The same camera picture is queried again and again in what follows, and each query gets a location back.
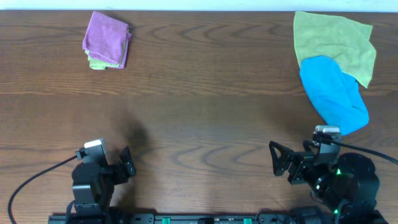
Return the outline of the purple microfiber cloth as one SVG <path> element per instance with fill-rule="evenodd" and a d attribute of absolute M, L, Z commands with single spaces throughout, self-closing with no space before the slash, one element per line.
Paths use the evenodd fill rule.
<path fill-rule="evenodd" d="M 93 57 L 100 56 L 111 63 L 119 63 L 127 32 L 127 23 L 94 11 L 83 39 L 82 49 L 93 53 Z"/>

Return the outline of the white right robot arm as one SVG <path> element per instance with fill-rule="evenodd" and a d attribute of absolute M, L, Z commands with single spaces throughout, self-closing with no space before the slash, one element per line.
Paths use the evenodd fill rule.
<path fill-rule="evenodd" d="M 342 154 L 336 164 L 316 164 L 311 157 L 296 155 L 289 168 L 290 184 L 308 184 L 331 213 L 318 207 L 292 210 L 284 223 L 386 223 L 375 209 L 379 178 L 372 160 L 357 153 Z"/>

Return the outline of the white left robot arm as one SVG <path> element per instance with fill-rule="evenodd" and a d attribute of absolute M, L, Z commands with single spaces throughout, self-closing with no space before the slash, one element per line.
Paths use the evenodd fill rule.
<path fill-rule="evenodd" d="M 115 164 L 108 164 L 102 139 L 84 143 L 75 153 L 81 160 L 72 172 L 74 201 L 67 208 L 65 223 L 121 224 L 256 224 L 283 223 L 287 215 L 262 213 L 252 215 L 154 215 L 125 213 L 110 205 L 114 187 L 136 175 L 131 152 L 125 147 Z"/>

